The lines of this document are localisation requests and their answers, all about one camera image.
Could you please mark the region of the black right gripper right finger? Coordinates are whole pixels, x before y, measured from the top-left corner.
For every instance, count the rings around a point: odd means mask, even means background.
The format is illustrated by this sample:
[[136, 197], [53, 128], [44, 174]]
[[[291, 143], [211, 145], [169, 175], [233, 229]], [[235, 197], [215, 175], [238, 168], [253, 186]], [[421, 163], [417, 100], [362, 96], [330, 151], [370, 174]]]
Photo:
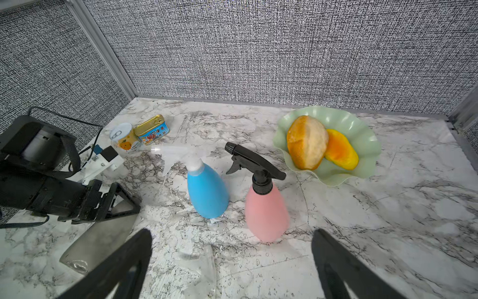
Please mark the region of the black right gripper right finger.
[[373, 273], [323, 229], [314, 231], [311, 250], [327, 299], [402, 299], [404, 296]]

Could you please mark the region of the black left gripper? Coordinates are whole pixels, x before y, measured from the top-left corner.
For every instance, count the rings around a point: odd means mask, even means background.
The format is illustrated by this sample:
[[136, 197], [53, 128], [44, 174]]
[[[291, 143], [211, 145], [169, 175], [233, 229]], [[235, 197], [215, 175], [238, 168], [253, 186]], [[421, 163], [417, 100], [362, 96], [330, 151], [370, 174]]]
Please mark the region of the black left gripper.
[[35, 211], [58, 216], [61, 221], [90, 221], [88, 210], [102, 197], [98, 207], [98, 222], [139, 214], [139, 199], [120, 184], [113, 183], [103, 196], [102, 182], [94, 179], [86, 186], [68, 179], [44, 178], [35, 184]]

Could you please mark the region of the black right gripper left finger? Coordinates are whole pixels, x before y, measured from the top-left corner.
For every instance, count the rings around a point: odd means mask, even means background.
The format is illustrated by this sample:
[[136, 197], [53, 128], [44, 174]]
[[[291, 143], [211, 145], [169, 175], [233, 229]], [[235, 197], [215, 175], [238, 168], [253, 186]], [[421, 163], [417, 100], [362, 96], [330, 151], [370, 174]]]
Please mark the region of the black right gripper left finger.
[[152, 235], [142, 229], [86, 277], [61, 294], [61, 299], [115, 299], [140, 296], [152, 255]]

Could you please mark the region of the grey translucent bottle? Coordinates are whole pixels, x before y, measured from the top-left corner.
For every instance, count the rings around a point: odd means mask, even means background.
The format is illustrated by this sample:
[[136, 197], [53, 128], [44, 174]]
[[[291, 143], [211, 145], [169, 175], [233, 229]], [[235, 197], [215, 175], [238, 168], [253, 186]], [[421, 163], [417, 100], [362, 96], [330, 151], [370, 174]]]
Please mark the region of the grey translucent bottle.
[[87, 275], [124, 244], [137, 217], [133, 214], [94, 223], [63, 253], [59, 262]]

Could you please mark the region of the white translucent spray nozzle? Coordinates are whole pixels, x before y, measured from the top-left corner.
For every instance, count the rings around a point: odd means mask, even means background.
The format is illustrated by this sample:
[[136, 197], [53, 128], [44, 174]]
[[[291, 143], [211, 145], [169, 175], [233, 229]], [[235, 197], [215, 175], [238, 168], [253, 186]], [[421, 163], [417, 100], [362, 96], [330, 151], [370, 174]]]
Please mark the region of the white translucent spray nozzle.
[[193, 176], [201, 174], [205, 168], [202, 154], [194, 147], [154, 145], [151, 147], [150, 152], [159, 155], [164, 161], [163, 176], [167, 175], [177, 162], [184, 163], [188, 173]]

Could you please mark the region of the pink plastic spray bottle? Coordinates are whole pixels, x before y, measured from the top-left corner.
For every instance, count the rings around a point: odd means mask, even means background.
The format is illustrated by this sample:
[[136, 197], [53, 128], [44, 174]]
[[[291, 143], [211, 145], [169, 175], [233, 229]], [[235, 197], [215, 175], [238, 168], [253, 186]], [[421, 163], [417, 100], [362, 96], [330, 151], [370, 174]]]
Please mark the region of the pink plastic spray bottle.
[[288, 230], [290, 216], [276, 185], [265, 195], [250, 188], [245, 198], [245, 219], [248, 229], [262, 242], [274, 242]]

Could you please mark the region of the blue plastic spray bottle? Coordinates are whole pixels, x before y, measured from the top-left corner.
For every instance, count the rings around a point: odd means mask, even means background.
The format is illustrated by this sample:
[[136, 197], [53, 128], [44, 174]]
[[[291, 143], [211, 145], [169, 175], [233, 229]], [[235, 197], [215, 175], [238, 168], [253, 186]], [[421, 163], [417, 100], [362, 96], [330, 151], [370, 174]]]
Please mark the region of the blue plastic spray bottle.
[[219, 218], [229, 206], [229, 192], [222, 178], [205, 163], [190, 165], [187, 170], [187, 188], [193, 207], [203, 218]]

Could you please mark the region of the black spray nozzle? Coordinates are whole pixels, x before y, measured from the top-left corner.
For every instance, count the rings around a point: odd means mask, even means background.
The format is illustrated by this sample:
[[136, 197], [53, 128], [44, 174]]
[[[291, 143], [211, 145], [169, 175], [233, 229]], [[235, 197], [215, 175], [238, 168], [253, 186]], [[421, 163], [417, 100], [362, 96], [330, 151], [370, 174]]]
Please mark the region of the black spray nozzle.
[[267, 195], [273, 189], [272, 179], [285, 180], [286, 173], [280, 171], [259, 154], [232, 142], [227, 142], [225, 150], [232, 155], [233, 164], [226, 174], [247, 169], [252, 176], [252, 187], [256, 194]]

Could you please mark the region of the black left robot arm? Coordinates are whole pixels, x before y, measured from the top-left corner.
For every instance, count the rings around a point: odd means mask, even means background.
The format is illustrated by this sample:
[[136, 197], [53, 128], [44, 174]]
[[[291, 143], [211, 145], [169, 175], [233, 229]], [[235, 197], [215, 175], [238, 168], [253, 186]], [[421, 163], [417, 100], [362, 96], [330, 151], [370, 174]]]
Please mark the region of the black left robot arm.
[[34, 117], [17, 117], [1, 134], [1, 206], [72, 224], [138, 214], [137, 198], [118, 183], [102, 193], [96, 178], [123, 164], [118, 152], [106, 147], [82, 166], [75, 141], [69, 132]]

